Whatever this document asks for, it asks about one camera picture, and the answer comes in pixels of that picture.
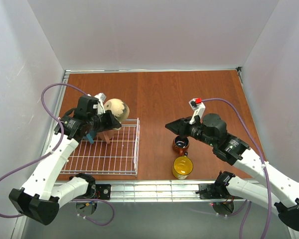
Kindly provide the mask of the white and pink mug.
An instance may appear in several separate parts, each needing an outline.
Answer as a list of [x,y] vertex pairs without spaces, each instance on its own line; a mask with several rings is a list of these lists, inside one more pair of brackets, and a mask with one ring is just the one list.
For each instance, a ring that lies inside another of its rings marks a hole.
[[113,136],[114,136],[114,130],[113,129],[97,133],[97,137],[100,140],[105,141],[106,144],[110,144],[110,141],[113,138]]

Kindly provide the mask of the brown mug black interior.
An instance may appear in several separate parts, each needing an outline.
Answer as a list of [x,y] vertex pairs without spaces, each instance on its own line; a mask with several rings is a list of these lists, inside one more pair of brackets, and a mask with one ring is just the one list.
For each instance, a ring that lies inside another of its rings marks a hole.
[[189,148],[189,140],[187,137],[177,136],[173,140],[172,149],[177,152],[180,156],[184,156],[185,152]]

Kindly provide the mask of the beige ceramic mug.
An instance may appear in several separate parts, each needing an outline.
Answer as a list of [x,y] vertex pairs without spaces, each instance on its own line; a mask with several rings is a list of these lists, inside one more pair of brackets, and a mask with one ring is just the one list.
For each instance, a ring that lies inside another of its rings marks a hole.
[[120,123],[124,122],[130,114],[128,105],[120,99],[109,99],[103,104],[103,108],[105,111],[110,110]]

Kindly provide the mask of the blue floral mug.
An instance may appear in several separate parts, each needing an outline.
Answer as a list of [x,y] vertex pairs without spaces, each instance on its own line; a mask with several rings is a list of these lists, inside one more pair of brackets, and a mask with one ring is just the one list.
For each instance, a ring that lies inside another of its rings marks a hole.
[[89,132],[88,134],[86,134],[83,139],[86,140],[87,142],[89,142],[90,144],[94,143],[94,138],[95,138],[95,133],[93,131]]

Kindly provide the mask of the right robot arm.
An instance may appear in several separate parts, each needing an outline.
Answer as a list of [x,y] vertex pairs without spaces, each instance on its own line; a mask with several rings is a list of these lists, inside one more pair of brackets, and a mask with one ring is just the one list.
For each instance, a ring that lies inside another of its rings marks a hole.
[[254,201],[271,209],[289,228],[299,232],[299,183],[287,177],[260,156],[247,143],[227,132],[227,124],[217,114],[207,114],[202,121],[181,118],[165,125],[178,136],[192,137],[212,146],[217,158],[252,176],[252,185],[232,176],[225,186],[228,193]]

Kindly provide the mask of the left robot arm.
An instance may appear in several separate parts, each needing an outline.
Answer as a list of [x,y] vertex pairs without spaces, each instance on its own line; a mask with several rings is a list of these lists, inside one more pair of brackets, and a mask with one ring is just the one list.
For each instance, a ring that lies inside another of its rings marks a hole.
[[104,108],[105,99],[103,93],[93,97],[83,95],[77,107],[59,118],[45,152],[47,157],[39,162],[20,189],[12,189],[9,194],[10,201],[22,215],[48,225],[59,209],[73,199],[96,198],[95,179],[87,174],[79,173],[59,187],[54,184],[83,138],[121,127],[112,111]]

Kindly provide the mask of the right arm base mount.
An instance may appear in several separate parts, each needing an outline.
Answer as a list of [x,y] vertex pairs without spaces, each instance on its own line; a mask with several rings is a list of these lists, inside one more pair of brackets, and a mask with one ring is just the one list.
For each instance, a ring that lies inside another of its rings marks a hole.
[[200,199],[228,199],[234,196],[227,190],[228,185],[228,183],[199,184],[195,193]]

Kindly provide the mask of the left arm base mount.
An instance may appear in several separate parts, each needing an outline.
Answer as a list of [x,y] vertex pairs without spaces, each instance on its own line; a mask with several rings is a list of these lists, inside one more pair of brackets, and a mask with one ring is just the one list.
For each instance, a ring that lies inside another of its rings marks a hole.
[[111,198],[111,184],[95,184],[91,188],[92,199],[109,200]]

